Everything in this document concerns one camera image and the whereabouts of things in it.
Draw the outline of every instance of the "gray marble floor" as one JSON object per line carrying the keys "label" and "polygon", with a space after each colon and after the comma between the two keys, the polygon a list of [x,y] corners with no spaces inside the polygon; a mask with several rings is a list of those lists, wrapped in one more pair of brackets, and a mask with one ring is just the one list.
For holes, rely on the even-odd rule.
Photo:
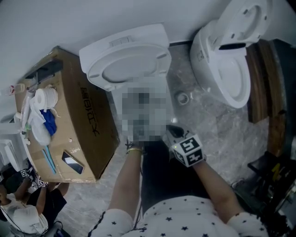
{"label": "gray marble floor", "polygon": [[[171,96],[183,90],[190,97],[185,106],[173,100],[178,120],[197,133],[207,162],[228,182],[252,175],[247,163],[266,150],[268,120],[251,124],[247,107],[233,109],[212,99],[196,83],[189,61],[188,45],[170,48],[172,64],[167,76]],[[118,130],[120,122],[114,114]],[[125,159],[124,139],[101,179],[91,184],[71,184],[67,204],[58,216],[71,236],[86,236],[108,207],[116,177]]]}

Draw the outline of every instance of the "white toilet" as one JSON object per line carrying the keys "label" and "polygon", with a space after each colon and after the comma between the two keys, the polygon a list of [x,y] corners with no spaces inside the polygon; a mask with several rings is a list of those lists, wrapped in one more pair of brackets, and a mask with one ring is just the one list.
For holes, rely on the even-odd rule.
{"label": "white toilet", "polygon": [[155,24],[108,36],[79,51],[88,80],[111,91],[123,134],[130,140],[154,140],[173,119],[168,47],[163,25]]}
{"label": "white toilet", "polygon": [[232,0],[193,40],[190,59],[199,85],[226,105],[241,108],[249,99],[246,47],[265,33],[271,8],[272,0]]}

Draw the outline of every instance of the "white shirt with black stars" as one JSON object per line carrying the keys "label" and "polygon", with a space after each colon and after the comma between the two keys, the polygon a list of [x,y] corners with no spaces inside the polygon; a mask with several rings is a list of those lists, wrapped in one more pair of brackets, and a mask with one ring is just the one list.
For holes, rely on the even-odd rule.
{"label": "white shirt with black stars", "polygon": [[233,216],[227,224],[218,217],[209,199],[178,197],[157,203],[133,229],[131,216],[119,209],[104,212],[88,237],[268,237],[255,215]]}

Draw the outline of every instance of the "smartphone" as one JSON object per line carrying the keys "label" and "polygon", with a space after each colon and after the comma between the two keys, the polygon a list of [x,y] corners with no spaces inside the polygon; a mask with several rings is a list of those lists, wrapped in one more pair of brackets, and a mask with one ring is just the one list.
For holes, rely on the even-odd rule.
{"label": "smartphone", "polygon": [[67,152],[63,152],[62,160],[70,166],[73,170],[75,170],[78,174],[81,174],[84,170],[84,166],[80,164],[77,160],[73,158],[73,156],[69,155]]}

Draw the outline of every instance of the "person in white shirt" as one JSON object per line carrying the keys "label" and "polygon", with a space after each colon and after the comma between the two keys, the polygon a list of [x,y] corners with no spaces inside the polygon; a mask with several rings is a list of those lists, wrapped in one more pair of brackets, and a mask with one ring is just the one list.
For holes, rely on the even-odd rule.
{"label": "person in white shirt", "polygon": [[21,202],[31,180],[25,178],[15,193],[7,194],[4,185],[0,185],[0,208],[7,221],[17,230],[26,234],[43,234],[50,229],[57,214],[67,203],[64,195],[69,184],[61,183],[56,189],[55,183],[33,192],[27,203]]}
{"label": "person in white shirt", "polygon": [[261,221],[245,212],[231,187],[206,161],[186,168],[163,142],[145,147],[143,220],[133,225],[140,196],[140,147],[128,151],[111,202],[88,237],[268,237]]}

